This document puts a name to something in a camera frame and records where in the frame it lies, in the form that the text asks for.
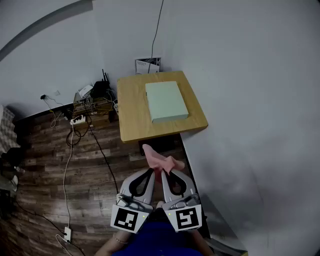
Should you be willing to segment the white power strip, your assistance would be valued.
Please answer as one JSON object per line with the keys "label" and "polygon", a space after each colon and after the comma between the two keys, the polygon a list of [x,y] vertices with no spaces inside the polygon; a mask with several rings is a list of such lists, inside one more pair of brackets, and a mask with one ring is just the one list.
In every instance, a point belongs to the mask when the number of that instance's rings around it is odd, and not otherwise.
{"label": "white power strip", "polygon": [[77,126],[77,125],[84,124],[84,123],[86,123],[86,117],[84,115],[79,115],[79,116],[70,120],[71,126]]}

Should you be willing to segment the light green board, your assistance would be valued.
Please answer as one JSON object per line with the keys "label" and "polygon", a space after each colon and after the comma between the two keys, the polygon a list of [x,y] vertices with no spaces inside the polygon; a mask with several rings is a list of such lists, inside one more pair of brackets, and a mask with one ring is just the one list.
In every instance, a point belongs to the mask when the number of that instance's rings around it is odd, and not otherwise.
{"label": "light green board", "polygon": [[145,91],[153,124],[183,120],[189,116],[176,81],[147,83]]}

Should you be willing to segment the person's left forearm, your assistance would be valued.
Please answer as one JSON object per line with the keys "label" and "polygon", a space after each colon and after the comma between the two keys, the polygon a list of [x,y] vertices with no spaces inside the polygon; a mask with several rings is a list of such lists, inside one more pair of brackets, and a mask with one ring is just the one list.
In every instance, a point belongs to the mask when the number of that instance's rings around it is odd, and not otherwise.
{"label": "person's left forearm", "polygon": [[94,256],[112,256],[122,250],[129,242],[132,233],[119,230],[95,253]]}

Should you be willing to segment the person's blue shirt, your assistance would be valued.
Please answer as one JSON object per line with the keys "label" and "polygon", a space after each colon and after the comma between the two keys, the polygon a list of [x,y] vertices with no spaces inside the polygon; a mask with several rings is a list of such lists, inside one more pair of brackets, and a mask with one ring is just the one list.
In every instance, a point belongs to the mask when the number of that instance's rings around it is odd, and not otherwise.
{"label": "person's blue shirt", "polygon": [[128,244],[112,256],[202,256],[187,232],[175,232],[167,222],[147,222]]}

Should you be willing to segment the checkered cloth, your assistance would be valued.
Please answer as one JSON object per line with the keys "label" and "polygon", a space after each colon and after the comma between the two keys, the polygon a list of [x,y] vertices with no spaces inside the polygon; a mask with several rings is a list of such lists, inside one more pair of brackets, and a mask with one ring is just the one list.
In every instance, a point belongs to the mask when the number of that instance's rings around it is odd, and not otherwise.
{"label": "checkered cloth", "polygon": [[17,134],[13,124],[15,115],[5,106],[0,104],[0,156],[11,148],[20,148],[17,143]]}

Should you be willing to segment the black router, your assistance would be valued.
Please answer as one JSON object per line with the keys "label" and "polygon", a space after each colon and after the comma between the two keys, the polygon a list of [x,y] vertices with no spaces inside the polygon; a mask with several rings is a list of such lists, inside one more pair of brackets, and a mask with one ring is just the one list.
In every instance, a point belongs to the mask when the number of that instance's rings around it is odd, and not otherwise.
{"label": "black router", "polygon": [[107,94],[108,90],[111,88],[108,76],[103,69],[102,69],[102,74],[103,74],[103,79],[100,81],[97,81],[94,84],[92,90],[90,91],[90,96],[93,99],[103,98]]}

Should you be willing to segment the pink cloth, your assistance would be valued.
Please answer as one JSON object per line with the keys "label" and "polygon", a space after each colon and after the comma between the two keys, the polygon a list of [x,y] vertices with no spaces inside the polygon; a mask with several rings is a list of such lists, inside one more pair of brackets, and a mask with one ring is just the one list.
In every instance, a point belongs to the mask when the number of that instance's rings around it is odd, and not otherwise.
{"label": "pink cloth", "polygon": [[142,149],[149,167],[158,173],[165,171],[169,175],[172,170],[181,171],[185,168],[185,164],[182,161],[176,160],[171,155],[165,157],[148,144],[143,144]]}

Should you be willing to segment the recessed white wall box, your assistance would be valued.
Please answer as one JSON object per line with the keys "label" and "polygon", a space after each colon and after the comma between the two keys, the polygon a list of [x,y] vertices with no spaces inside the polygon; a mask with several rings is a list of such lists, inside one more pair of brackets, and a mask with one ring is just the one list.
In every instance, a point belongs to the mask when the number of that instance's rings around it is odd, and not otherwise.
{"label": "recessed white wall box", "polygon": [[145,61],[148,63],[159,64],[161,67],[161,58],[160,57],[140,58],[140,59],[136,59],[136,60],[142,60],[142,61]]}

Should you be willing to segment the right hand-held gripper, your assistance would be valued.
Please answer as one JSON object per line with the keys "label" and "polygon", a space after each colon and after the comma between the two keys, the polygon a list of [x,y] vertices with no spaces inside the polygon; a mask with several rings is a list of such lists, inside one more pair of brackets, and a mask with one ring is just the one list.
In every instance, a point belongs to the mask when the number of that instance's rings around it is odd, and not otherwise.
{"label": "right hand-held gripper", "polygon": [[161,172],[164,203],[162,208],[176,232],[202,226],[202,206],[193,180],[178,170]]}

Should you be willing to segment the white router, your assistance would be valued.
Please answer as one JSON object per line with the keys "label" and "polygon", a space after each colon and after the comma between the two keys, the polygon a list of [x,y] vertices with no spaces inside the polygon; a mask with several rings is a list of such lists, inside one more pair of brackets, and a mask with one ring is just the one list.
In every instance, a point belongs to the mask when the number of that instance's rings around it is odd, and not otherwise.
{"label": "white router", "polygon": [[93,86],[89,84],[83,87],[82,89],[78,90],[77,92],[81,98],[85,98],[90,94],[92,89],[93,89]]}

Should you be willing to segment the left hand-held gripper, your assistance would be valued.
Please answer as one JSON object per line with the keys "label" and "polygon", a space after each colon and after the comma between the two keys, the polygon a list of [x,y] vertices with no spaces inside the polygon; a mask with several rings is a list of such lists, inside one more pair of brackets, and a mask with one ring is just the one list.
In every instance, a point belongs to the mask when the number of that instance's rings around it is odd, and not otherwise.
{"label": "left hand-held gripper", "polygon": [[[141,192],[138,186],[145,180]],[[116,196],[116,204],[112,206],[110,226],[118,230],[137,234],[148,219],[153,207],[152,200],[155,184],[153,169],[143,169],[127,177]]]}

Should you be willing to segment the wooden crate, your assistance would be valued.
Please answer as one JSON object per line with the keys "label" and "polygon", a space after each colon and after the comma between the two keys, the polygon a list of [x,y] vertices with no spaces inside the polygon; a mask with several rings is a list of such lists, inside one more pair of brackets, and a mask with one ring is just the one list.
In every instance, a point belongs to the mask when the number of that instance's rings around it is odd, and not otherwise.
{"label": "wooden crate", "polygon": [[81,98],[80,95],[76,93],[71,119],[84,115],[86,123],[75,125],[74,127],[83,127],[86,124],[93,125],[100,120],[112,122],[118,115],[116,106],[116,98],[111,90],[108,90],[106,95],[100,98],[91,98],[90,94],[87,97]]}

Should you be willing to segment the person's right forearm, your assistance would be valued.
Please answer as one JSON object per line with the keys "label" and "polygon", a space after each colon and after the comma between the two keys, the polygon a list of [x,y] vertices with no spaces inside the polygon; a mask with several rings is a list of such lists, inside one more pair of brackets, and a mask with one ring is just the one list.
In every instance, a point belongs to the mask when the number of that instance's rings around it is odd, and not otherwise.
{"label": "person's right forearm", "polygon": [[194,244],[203,256],[216,256],[197,229],[190,232]]}

